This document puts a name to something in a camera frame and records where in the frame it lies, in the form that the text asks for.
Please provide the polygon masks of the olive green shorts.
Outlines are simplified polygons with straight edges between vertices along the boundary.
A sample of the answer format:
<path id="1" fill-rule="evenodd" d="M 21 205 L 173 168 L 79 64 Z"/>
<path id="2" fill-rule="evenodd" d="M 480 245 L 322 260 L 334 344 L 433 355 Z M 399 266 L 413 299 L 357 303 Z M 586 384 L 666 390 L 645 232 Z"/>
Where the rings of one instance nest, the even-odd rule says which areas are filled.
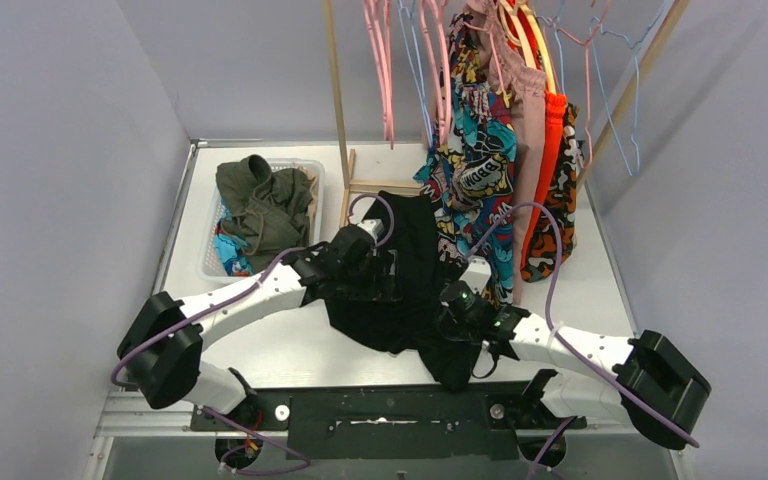
<path id="1" fill-rule="evenodd" d="M 248 243 L 253 274 L 281 252 L 309 244 L 309 181 L 297 167 L 274 170 L 265 158 L 250 155 L 220 164 L 215 181 L 231 215 L 223 227 Z"/>

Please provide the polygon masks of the beige shorts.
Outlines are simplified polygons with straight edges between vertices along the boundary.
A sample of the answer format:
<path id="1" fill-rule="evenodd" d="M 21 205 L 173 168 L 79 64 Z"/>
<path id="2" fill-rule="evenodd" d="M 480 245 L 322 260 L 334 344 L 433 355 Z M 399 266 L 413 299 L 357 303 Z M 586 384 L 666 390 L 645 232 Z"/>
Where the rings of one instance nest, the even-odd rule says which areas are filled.
<path id="1" fill-rule="evenodd" d="M 316 215 L 320 210 L 320 207 L 318 206 L 318 200 L 320 196 L 319 194 L 320 175 L 317 172 L 315 172 L 313 169 L 308 167 L 298 166 L 297 169 L 301 171 L 309 181 L 309 192 L 311 195 L 311 201 L 307 207 L 307 217 L 310 221 L 310 226 L 313 227 L 315 223 Z"/>

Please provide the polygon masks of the turquoise shark print shorts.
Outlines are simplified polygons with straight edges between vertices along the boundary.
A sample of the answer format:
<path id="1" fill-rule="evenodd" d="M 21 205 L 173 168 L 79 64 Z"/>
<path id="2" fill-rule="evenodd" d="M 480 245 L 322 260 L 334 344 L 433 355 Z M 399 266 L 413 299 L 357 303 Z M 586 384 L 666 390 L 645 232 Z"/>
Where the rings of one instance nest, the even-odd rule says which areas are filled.
<path id="1" fill-rule="evenodd" d="M 214 239 L 212 240 L 217 258 L 229 277 L 251 276 L 253 269 L 245 255 L 245 248 L 248 246 L 248 243 L 244 239 L 229 233 L 223 227 L 223 222 L 230 220 L 231 215 L 224 201 L 220 201 L 219 206 L 221 207 L 221 215 L 215 223 L 213 230 Z"/>

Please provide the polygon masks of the thin blue wire hanger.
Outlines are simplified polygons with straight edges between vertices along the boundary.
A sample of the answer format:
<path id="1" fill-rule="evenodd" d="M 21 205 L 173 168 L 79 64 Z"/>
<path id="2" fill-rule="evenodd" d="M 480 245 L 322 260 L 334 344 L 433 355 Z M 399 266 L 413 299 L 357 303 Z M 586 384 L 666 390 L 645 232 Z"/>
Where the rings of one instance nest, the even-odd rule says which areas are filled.
<path id="1" fill-rule="evenodd" d="M 424 140 L 429 144 L 433 139 L 433 122 L 431 120 L 428 98 L 425 88 L 422 54 L 420 52 L 417 29 L 417 2 L 397 1 L 397 15 L 402 32 L 407 60 L 418 97 L 418 104 L 424 127 Z"/>

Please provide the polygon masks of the thin pink wire hanger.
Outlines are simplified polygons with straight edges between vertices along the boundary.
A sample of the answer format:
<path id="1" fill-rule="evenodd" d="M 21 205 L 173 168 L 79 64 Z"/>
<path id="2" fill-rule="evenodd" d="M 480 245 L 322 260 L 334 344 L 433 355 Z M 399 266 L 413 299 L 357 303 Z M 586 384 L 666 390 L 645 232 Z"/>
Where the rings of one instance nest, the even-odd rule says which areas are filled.
<path id="1" fill-rule="evenodd" d="M 395 145 L 395 115 L 393 109 L 392 51 L 391 51 L 391 15 L 390 1 L 373 1 L 374 28 L 378 40 L 379 60 L 382 74 L 384 95 L 384 120 L 386 121 L 386 139 L 390 148 Z"/>

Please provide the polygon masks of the thick pink plastic hanger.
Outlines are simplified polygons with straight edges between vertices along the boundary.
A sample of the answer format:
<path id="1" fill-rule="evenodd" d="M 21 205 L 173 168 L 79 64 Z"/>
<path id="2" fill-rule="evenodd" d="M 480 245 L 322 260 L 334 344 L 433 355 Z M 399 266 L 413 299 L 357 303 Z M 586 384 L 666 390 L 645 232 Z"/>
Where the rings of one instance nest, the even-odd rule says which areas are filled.
<path id="1" fill-rule="evenodd" d="M 435 74 L 434 95 L 440 147 L 447 144 L 452 121 L 450 64 L 443 18 L 445 6 L 446 1 L 417 2 L 420 30 L 426 43 L 429 64 Z"/>

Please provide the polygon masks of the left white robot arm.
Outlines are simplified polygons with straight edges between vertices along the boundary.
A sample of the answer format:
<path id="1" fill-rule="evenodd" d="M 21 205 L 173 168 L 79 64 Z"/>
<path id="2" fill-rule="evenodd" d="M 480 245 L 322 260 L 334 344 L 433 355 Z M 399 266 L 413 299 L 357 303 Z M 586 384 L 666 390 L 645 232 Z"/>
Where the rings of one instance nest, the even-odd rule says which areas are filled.
<path id="1" fill-rule="evenodd" d="M 246 425 L 256 411 L 253 389 L 237 370 L 202 360 L 203 352 L 245 326 L 318 300 L 395 300 L 395 256 L 382 248 L 387 237 L 382 221 L 364 220 L 219 289 L 182 299 L 152 295 L 122 339 L 111 377 L 126 371 L 155 410 L 187 401 L 233 427 Z"/>

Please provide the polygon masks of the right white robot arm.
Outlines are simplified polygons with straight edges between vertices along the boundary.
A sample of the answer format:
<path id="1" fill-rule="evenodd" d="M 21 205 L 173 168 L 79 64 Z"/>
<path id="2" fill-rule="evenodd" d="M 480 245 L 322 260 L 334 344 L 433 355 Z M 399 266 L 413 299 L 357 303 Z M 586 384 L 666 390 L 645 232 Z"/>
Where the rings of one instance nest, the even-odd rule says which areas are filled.
<path id="1" fill-rule="evenodd" d="M 456 332 L 493 358 L 548 367 L 537 390 L 522 400 L 531 424 L 600 419 L 632 426 L 666 449 L 697 446 L 691 432 L 711 385 L 665 335 L 610 336 L 551 324 L 519 307 L 494 306 L 463 281 L 446 287 L 440 301 Z"/>

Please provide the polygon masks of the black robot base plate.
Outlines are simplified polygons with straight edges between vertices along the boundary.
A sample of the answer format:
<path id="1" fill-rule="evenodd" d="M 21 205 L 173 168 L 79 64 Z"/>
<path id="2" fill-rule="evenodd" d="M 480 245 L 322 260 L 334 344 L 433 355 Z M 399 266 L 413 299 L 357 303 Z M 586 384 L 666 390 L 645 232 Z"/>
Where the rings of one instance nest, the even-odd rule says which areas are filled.
<path id="1" fill-rule="evenodd" d="M 283 434 L 312 460 L 515 460 L 537 452 L 562 420 L 529 381 L 437 385 L 261 389 L 230 419 L 261 434 Z"/>

